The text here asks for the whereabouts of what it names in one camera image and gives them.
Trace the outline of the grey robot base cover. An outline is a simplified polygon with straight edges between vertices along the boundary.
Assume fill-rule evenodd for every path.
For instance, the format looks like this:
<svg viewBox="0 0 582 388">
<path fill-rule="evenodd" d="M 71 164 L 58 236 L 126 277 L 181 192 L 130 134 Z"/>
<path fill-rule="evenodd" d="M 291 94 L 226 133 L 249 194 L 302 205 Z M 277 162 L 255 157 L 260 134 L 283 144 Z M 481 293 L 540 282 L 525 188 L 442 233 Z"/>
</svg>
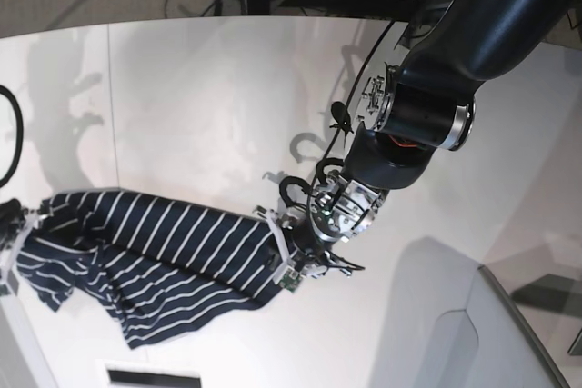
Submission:
<svg viewBox="0 0 582 388">
<path fill-rule="evenodd" d="M 370 387 L 566 387 L 490 269 L 430 237 L 392 275 Z"/>
<path fill-rule="evenodd" d="M 24 308 L 14 295 L 1 297 L 1 386 L 58 386 Z"/>
</svg>

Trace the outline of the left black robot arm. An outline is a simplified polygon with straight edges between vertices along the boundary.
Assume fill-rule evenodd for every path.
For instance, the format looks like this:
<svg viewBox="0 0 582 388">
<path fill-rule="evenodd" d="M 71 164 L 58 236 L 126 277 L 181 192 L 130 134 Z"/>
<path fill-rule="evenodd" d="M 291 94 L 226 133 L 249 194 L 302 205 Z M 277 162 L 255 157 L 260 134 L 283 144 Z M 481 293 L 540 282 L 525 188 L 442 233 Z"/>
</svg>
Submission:
<svg viewBox="0 0 582 388">
<path fill-rule="evenodd" d="M 311 181 L 288 176 L 285 211 L 261 209 L 273 242 L 273 282 L 294 291 L 307 277 L 357 265 L 334 245 L 364 232 L 389 193 L 409 187 L 437 149 L 456 151 L 475 120 L 475 95 L 521 63 L 574 0 L 452 0 L 399 65 L 356 79 L 335 103 L 334 131 L 345 154 L 324 153 Z"/>
</svg>

